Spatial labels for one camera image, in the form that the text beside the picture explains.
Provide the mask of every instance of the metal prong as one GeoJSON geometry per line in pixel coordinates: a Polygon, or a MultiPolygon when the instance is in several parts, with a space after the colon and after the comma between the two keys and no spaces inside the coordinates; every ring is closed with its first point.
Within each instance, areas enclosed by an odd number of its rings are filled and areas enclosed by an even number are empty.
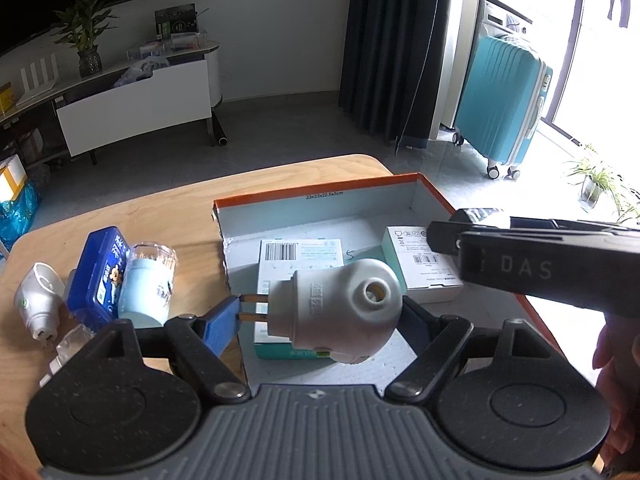
{"type": "Polygon", "coordinates": [[[268,294],[241,294],[240,301],[243,303],[269,303],[268,294]]]}
{"type": "Polygon", "coordinates": [[[240,312],[238,314],[238,319],[240,321],[263,321],[267,322],[266,314],[256,314],[255,312],[240,312]]]}

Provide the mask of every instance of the teal and white box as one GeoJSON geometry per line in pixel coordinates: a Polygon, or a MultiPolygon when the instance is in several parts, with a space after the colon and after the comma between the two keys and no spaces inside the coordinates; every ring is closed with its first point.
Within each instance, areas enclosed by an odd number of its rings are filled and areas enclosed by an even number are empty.
{"type": "MultiPolygon", "coordinates": [[[[318,270],[344,265],[340,240],[262,240],[258,263],[258,294],[269,293],[269,282],[289,280],[297,270],[318,270]]],[[[256,303],[266,314],[269,305],[256,303]]],[[[286,337],[269,335],[267,324],[255,323],[254,348],[261,359],[316,359],[313,350],[299,350],[286,337]]]]}
{"type": "Polygon", "coordinates": [[[404,293],[416,303],[452,301],[462,290],[453,260],[431,251],[424,227],[386,228],[382,250],[404,293]]]}

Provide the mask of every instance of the blue box with cartoon character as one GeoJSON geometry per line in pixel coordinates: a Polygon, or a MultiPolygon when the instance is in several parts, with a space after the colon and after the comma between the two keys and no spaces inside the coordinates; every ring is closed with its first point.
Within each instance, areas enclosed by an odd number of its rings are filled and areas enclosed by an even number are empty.
{"type": "Polygon", "coordinates": [[[118,294],[129,245],[120,230],[89,233],[66,300],[69,312],[93,332],[118,317],[118,294]]]}

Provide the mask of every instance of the open drawer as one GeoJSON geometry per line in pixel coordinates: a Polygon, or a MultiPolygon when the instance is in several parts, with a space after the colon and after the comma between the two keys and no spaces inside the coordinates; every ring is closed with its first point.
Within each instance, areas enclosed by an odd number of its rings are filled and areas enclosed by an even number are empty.
{"type": "Polygon", "coordinates": [[[57,112],[71,155],[211,117],[207,61],[155,70],[148,79],[87,97],[57,112]]]}

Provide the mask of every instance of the white plug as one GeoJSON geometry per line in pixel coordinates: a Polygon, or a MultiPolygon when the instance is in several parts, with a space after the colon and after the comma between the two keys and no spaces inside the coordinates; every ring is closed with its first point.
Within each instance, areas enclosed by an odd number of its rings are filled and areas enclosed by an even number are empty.
{"type": "Polygon", "coordinates": [[[288,337],[293,348],[329,352],[357,364],[378,352],[402,310],[398,278],[384,262],[357,260],[344,267],[297,270],[269,285],[269,335],[288,337]]]}
{"type": "Polygon", "coordinates": [[[41,262],[31,267],[15,291],[14,307],[31,336],[43,345],[58,336],[58,309],[64,291],[65,284],[56,271],[41,262]]]}

